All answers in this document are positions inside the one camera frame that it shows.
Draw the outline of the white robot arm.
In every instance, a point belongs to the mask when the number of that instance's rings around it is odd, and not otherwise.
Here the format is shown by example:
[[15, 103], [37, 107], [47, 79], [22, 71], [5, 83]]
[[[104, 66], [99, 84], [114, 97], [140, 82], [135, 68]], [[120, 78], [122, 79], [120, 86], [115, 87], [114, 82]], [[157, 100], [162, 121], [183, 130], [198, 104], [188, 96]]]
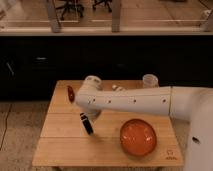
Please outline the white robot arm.
[[75, 103], [91, 119], [102, 110], [166, 115], [190, 124], [183, 171], [213, 171], [213, 88], [164, 86], [106, 91], [87, 76]]

